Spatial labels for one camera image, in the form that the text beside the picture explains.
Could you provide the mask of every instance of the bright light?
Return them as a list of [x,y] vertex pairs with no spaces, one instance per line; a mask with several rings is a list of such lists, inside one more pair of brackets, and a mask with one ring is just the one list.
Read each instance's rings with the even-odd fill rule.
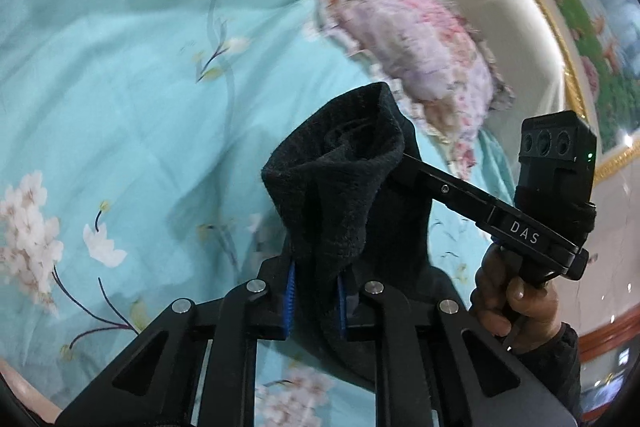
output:
[[629,348],[627,347],[618,355],[618,365],[625,365],[629,361]]

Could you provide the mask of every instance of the green grass in mural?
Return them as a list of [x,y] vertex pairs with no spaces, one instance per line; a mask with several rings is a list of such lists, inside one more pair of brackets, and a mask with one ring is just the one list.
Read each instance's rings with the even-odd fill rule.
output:
[[605,51],[587,10],[580,0],[555,0],[567,26],[579,34],[575,45],[598,72],[600,95],[596,101],[602,149],[617,145],[620,128],[629,132],[640,126],[640,82],[622,71],[614,74],[607,66]]

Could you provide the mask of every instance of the fingernail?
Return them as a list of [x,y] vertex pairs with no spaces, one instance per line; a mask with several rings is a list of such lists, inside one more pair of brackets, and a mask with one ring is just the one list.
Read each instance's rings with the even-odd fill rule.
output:
[[513,285],[513,296],[516,301],[520,301],[524,298],[524,281],[518,277]]

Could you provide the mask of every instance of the silver screw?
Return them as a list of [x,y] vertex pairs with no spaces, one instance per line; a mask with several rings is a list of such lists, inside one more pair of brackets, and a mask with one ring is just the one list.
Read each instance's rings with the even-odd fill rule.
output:
[[452,301],[451,299],[444,299],[444,301],[440,303],[440,311],[448,315],[454,315],[458,313],[459,309],[460,307],[458,306],[458,303]]
[[367,293],[371,293],[373,295],[378,295],[379,293],[382,293],[384,289],[385,289],[385,285],[383,285],[382,282],[378,282],[378,281],[369,281],[364,285],[364,291],[366,291]]
[[186,313],[191,309],[191,301],[189,299],[177,299],[171,305],[171,309],[176,313]]
[[260,293],[261,291],[264,291],[265,288],[267,288],[267,283],[262,279],[252,279],[246,284],[246,288],[251,293]]

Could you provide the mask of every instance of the wooden baseboard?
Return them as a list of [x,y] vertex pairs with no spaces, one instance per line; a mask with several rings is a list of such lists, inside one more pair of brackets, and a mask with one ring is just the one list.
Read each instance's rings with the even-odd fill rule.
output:
[[607,324],[578,340],[581,362],[603,355],[640,335],[640,305],[617,317],[613,324]]

